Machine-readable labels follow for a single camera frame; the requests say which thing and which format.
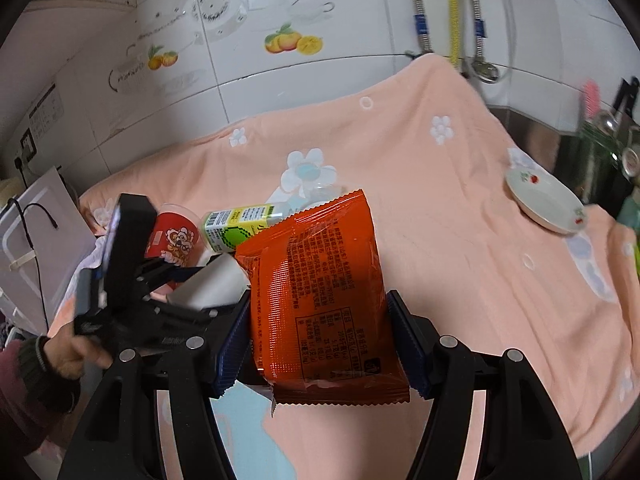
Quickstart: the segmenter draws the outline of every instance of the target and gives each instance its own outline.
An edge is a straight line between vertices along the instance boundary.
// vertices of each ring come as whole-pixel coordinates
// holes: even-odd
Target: black cable
[[[27,206],[24,208],[24,212],[27,212],[27,209],[30,208],[32,205],[42,209],[47,214],[47,216],[49,217],[49,221],[51,222],[51,225],[53,225],[53,228],[54,229],[58,228],[57,222],[53,219],[53,216],[51,216],[51,213],[49,211],[47,211],[47,208],[44,207],[42,204],[38,204],[37,202],[31,202],[30,204],[27,204]]]
[[[19,156],[15,157],[14,164],[15,169],[20,171],[20,176],[22,177],[22,182],[24,183],[24,189],[28,189],[29,186],[27,186],[27,179],[24,177],[24,171],[22,170],[22,159]]]
[[[51,213],[49,213],[49,211],[47,211],[47,209],[42,204],[31,202],[30,204],[27,204],[24,209],[22,209],[20,207],[20,203],[15,198],[10,198],[7,203],[9,204],[13,203],[15,205],[15,208],[18,210],[18,215],[20,215],[20,221],[22,222],[22,228],[24,230],[24,237],[27,238],[27,243],[29,244],[29,247],[31,248],[31,250],[34,251],[34,259],[36,260],[36,270],[38,271],[38,288],[40,289],[40,301],[42,302],[42,313],[44,314],[44,322],[47,326],[47,332],[49,332],[49,319],[47,319],[47,308],[44,303],[44,293],[42,291],[42,276],[40,274],[40,263],[38,261],[38,255],[35,253],[33,240],[31,240],[31,235],[29,234],[27,221],[24,218],[24,212],[27,211],[27,209],[30,208],[30,206],[32,205],[37,206],[47,214],[47,217],[49,218],[49,221],[51,222],[51,225],[53,226],[54,229],[58,228],[58,224],[53,219],[53,216],[51,216]]]

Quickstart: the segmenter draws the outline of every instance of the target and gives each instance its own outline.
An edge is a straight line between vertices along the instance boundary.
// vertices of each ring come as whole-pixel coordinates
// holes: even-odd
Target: wall
[[[0,148],[43,86],[136,0],[32,0],[0,48]]]
[[[404,68],[408,59],[402,54],[418,50],[412,0],[300,0],[292,7],[248,13],[239,9],[240,0],[201,0],[199,6],[193,5],[197,0],[137,1],[137,9],[56,75],[64,116],[38,142],[31,165],[37,173],[62,165],[63,175],[84,190],[174,142],[254,114],[357,92]],[[434,49],[447,55],[447,0],[425,3]],[[470,23],[468,0],[462,3],[463,21]],[[489,104],[573,130],[578,90],[587,78],[599,83],[604,103],[610,104],[620,78],[640,74],[640,53],[606,0],[481,0],[481,5],[485,56],[503,72],[510,65],[510,13],[515,22],[513,71],[497,85],[473,83]],[[209,22],[202,15],[216,10],[221,25],[207,34]],[[267,36],[285,22],[304,36],[321,38],[321,50],[314,52],[311,45],[309,55],[267,52],[265,40],[273,38]],[[148,70],[153,46],[162,46],[159,54],[177,52],[177,59],[168,56],[167,66],[160,67],[156,60],[156,70]],[[472,28],[465,27],[467,55],[473,46]],[[145,65],[143,75],[117,82],[138,63]],[[5,172],[28,123],[25,117],[2,150]]]

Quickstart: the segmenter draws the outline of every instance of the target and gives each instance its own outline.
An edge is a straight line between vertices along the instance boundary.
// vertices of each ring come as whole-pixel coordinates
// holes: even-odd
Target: pink towel
[[[504,184],[514,154],[471,86],[429,55],[360,94],[168,148],[98,184],[81,205],[104,232],[121,192],[203,215],[268,200],[301,205],[316,185],[362,188],[386,290],[475,351],[520,348],[582,455],[640,388],[634,236],[598,207],[575,238],[533,223]],[[388,480],[406,475],[428,411],[417,398],[279,406],[264,427],[300,479]],[[482,412],[476,403],[461,479],[474,475]]]

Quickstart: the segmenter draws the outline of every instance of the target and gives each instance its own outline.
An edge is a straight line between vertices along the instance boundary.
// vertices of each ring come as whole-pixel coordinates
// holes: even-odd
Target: cartoon character print
[[[186,265],[189,254],[193,249],[194,236],[195,234],[186,227],[182,227],[180,230],[169,229],[166,232],[169,245],[165,251],[162,251],[161,256],[170,264]]]

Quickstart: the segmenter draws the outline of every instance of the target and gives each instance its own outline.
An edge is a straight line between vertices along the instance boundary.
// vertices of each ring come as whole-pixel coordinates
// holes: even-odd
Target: plate with red flower design
[[[520,209],[542,227],[561,235],[586,227],[587,215],[580,199],[546,171],[513,168],[505,179]]]

